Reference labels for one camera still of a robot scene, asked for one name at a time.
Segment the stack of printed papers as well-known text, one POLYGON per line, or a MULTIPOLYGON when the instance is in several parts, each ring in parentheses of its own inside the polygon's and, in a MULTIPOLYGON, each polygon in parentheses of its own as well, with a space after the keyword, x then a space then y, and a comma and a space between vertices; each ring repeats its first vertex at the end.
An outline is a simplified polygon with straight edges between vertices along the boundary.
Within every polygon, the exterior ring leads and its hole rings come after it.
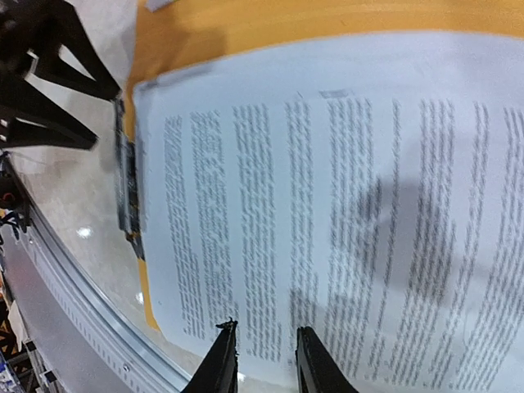
POLYGON ((142 242, 164 337, 236 320, 292 386, 310 326, 385 392, 523 389, 523 42, 343 36, 138 84, 142 242))

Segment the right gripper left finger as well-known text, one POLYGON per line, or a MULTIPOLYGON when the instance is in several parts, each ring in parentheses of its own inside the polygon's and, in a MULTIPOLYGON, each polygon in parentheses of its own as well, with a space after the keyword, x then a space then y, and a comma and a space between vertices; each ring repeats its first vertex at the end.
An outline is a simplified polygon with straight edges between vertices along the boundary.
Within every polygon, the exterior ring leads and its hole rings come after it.
POLYGON ((216 327, 219 335, 182 393, 237 393, 237 321, 230 319, 216 327))

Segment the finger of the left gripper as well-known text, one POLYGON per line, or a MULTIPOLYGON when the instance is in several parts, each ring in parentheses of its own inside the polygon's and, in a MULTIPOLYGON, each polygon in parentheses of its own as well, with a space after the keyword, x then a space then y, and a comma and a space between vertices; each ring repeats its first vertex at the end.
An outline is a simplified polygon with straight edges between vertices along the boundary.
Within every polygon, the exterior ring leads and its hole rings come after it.
POLYGON ((53 146, 89 150, 97 136, 23 79, 1 81, 1 148, 53 146))
POLYGON ((29 49, 36 56, 40 79, 100 98, 121 92, 89 39, 75 7, 67 1, 34 2, 29 49))

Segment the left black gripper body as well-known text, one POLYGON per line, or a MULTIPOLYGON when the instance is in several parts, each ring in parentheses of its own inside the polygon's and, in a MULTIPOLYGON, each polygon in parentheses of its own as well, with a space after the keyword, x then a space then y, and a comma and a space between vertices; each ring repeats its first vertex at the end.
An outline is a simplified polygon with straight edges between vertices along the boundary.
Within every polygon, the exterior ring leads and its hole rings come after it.
POLYGON ((7 121, 14 117, 30 123, 45 121, 22 102, 20 90, 29 86, 25 77, 34 63, 29 50, 36 45, 44 21, 44 1, 1 2, 1 117, 7 121))

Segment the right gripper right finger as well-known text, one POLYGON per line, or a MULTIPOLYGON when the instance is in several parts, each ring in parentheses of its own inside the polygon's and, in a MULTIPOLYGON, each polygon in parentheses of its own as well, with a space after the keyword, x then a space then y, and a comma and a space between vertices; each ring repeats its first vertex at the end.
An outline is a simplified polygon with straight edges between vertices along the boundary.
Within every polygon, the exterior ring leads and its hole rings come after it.
POLYGON ((312 327, 297 329, 296 369, 299 392, 358 393, 312 327))

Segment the orange file folder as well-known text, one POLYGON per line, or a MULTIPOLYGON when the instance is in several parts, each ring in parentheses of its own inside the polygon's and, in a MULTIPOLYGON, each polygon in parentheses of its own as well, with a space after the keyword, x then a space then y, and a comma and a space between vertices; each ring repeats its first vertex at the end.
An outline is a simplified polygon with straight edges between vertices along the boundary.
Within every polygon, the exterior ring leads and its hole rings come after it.
MULTIPOLYGON (((138 84, 166 73, 298 42, 371 34, 488 34, 523 42, 520 1, 177 1, 155 12, 138 6, 125 128, 136 147, 138 84)), ((155 328, 147 262, 148 320, 155 328)))

